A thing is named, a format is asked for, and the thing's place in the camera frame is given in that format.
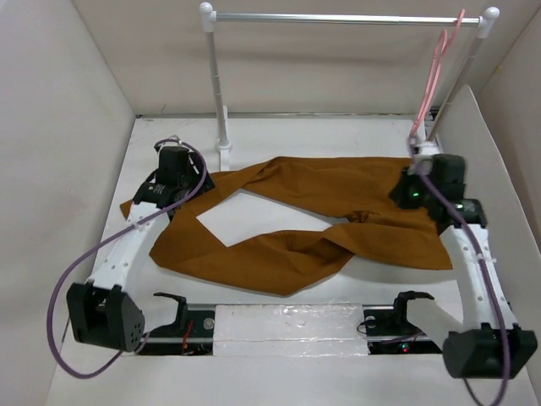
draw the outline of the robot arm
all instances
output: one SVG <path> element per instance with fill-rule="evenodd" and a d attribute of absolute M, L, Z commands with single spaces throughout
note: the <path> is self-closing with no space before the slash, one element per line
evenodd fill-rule
<path fill-rule="evenodd" d="M 69 318 L 75 340 L 81 343 L 134 351 L 144 333 L 182 317 L 184 298 L 163 293 L 141 298 L 135 292 L 139 271 L 174 215 L 164 209 L 188 197 L 200 181 L 204 164 L 181 146 L 157 150 L 159 166 L 152 175 L 156 181 L 147 179 L 139 187 L 127 218 L 127 225 L 134 225 L 135 230 L 117 240 L 85 283 L 74 283 L 68 290 Z M 202 184 L 194 197 L 214 187 L 208 174 Z"/>
<path fill-rule="evenodd" d="M 422 165 L 438 191 L 456 208 L 472 230 L 487 265 L 511 350 L 511 378 L 537 349 L 534 332 L 523 331 L 505 299 L 489 248 L 489 230 L 478 200 L 464 198 L 466 165 L 460 156 L 439 154 L 425 142 L 416 150 L 414 161 Z M 455 378 L 500 378 L 503 369 L 500 323 L 489 298 L 479 258 L 462 225 L 424 187 L 411 168 L 402 170 L 391 198 L 404 209 L 428 209 L 441 242 L 447 249 L 456 274 L 462 302 L 462 323 L 441 309 L 426 293 L 399 294 L 393 305 L 395 318 L 417 327 L 441 350 L 445 367 Z"/>

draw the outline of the brown cloth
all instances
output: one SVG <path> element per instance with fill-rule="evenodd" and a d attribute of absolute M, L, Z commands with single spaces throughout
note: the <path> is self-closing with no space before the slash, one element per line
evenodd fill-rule
<path fill-rule="evenodd" d="M 333 275 L 353 257 L 397 266 L 451 269 L 426 210 L 398 209 L 388 194 L 405 158 L 278 157 L 212 174 L 216 187 L 184 204 L 156 241 L 158 266 L 226 285 L 289 295 Z M 328 217 L 322 232 L 278 231 L 226 247 L 197 219 L 239 189 Z M 122 205 L 128 215 L 130 202 Z M 239 227 L 243 218 L 238 218 Z"/>

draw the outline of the white rack post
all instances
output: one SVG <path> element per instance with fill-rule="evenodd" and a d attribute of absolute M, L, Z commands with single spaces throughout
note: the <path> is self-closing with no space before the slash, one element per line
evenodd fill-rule
<path fill-rule="evenodd" d="M 210 77 L 212 80 L 212 89 L 216 103 L 216 117 L 218 120 L 218 141 L 216 147 L 220 152 L 220 168 L 227 170 L 229 168 L 229 151 L 232 149 L 232 143 L 227 138 L 227 108 L 223 104 L 221 97 L 220 76 L 218 75 L 218 63 L 216 60 L 216 46 L 214 43 L 214 27 L 218 21 L 233 22 L 252 22 L 252 23 L 327 23 L 327 24 L 350 24 L 350 25 L 435 25 L 435 26 L 454 26 L 457 18 L 453 17 L 401 17 L 390 15 L 340 15 L 340 14 L 260 14 L 260 13 L 218 13 L 214 11 L 210 3 L 201 3 L 199 6 L 203 29 L 206 33 L 207 46 L 210 57 Z M 467 56 L 462 64 L 461 70 L 457 75 L 451 91 L 445 98 L 440 112 L 436 117 L 434 127 L 429 136 L 432 140 L 436 134 L 438 123 L 445 115 L 445 110 L 449 106 L 455 94 L 464 84 L 466 73 L 477 56 L 483 40 L 489 35 L 490 29 L 495 20 L 500 15 L 496 7 L 487 8 L 483 15 L 477 18 L 464 18 L 461 27 L 477 27 L 478 33 L 473 39 Z"/>

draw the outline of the aluminum rod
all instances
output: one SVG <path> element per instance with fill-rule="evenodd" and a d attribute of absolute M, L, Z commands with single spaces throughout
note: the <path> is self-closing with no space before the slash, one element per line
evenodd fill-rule
<path fill-rule="evenodd" d="M 328 23 L 353 25 L 436 25 L 454 26 L 454 17 L 401 17 L 393 15 L 340 15 L 340 14 L 260 14 L 216 13 L 216 21 L 252 23 Z M 479 17 L 462 19 L 462 27 L 478 27 Z"/>
<path fill-rule="evenodd" d="M 430 135 L 428 140 L 433 141 L 436 136 L 436 131 L 438 130 L 438 127 L 440 126 L 441 119 L 446 115 L 447 110 L 449 106 L 453 103 L 453 100 L 455 99 L 456 93 L 464 86 L 466 83 L 466 76 L 467 73 L 472 66 L 473 61 L 477 57 L 478 50 L 483 44 L 484 38 L 473 38 L 472 44 L 467 50 L 466 58 L 464 59 L 464 62 L 462 63 L 462 67 L 460 69 L 460 72 L 458 76 L 456 77 L 455 83 L 451 87 L 451 90 L 447 94 L 447 97 L 445 98 L 445 101 L 442 103 L 440 107 L 440 111 L 438 112 L 438 115 L 436 116 L 436 119 L 434 121 L 434 125 L 432 126 L 432 129 L 430 130 Z"/>
<path fill-rule="evenodd" d="M 223 99 L 221 98 L 220 75 L 218 74 L 218 62 L 216 61 L 216 46 L 214 44 L 214 32 L 206 32 L 206 44 L 209 49 L 210 80 L 216 104 L 216 117 L 218 119 L 218 145 L 226 145 L 227 140 L 226 116 L 224 114 Z"/>

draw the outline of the white floor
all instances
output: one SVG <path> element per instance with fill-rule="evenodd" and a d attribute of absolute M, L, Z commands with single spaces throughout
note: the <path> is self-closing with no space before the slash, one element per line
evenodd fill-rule
<path fill-rule="evenodd" d="M 230 120 L 232 169 L 274 156 L 405 156 L 411 121 L 405 118 L 239 118 Z M 198 148 L 211 172 L 218 168 L 212 119 L 138 119 L 129 143 L 104 236 L 123 225 L 118 205 L 130 199 L 156 167 L 153 144 L 177 134 Z M 323 229 L 331 219 L 313 216 L 240 192 L 199 217 L 224 244 L 278 229 Z M 107 250 L 98 256 L 98 263 Z M 159 269 L 148 260 L 141 292 L 167 291 L 189 303 L 212 304 L 389 304 L 398 292 L 421 290 L 459 309 L 452 272 L 413 270 L 352 259 L 334 277 L 283 298 L 208 283 Z M 122 357 L 89 381 L 57 369 L 48 404 L 472 404 L 461 381 L 446 373 L 440 356 L 298 357 L 302 349 L 272 356 Z M 110 352 L 75 343 L 71 332 L 63 356 L 80 370 L 102 364 Z M 483 400 L 497 381 L 474 382 Z M 505 404 L 537 404 L 526 371 L 509 388 Z"/>

